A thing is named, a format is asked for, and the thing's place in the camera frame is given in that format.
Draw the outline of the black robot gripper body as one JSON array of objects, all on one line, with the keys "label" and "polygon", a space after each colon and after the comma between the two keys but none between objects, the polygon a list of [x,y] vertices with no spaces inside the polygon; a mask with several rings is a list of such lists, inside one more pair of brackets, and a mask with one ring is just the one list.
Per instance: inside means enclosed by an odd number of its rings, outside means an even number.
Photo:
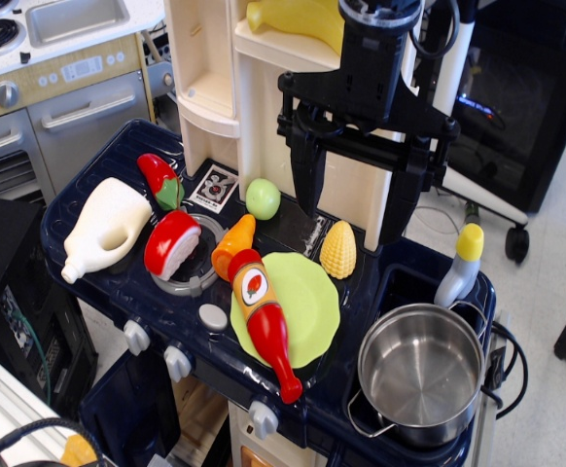
[{"label": "black robot gripper body", "polygon": [[401,74],[406,41],[422,15],[418,1],[341,1],[344,19],[339,67],[327,72],[286,72],[277,119],[286,144],[298,108],[324,111],[322,138],[333,152],[392,170],[413,136],[430,139],[434,179],[446,172],[457,122],[414,95]]}]

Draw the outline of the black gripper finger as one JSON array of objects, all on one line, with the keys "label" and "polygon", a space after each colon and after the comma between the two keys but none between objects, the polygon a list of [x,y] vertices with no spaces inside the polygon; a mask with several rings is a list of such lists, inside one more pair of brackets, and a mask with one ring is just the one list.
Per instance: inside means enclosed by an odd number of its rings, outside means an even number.
[{"label": "black gripper finger", "polygon": [[384,206],[379,243],[390,244],[403,234],[422,192],[434,179],[430,166],[430,139],[413,136],[391,170],[389,192]]},{"label": "black gripper finger", "polygon": [[323,110],[298,108],[287,135],[296,199],[310,218],[316,214],[324,185],[326,149],[322,138],[325,124]]}]

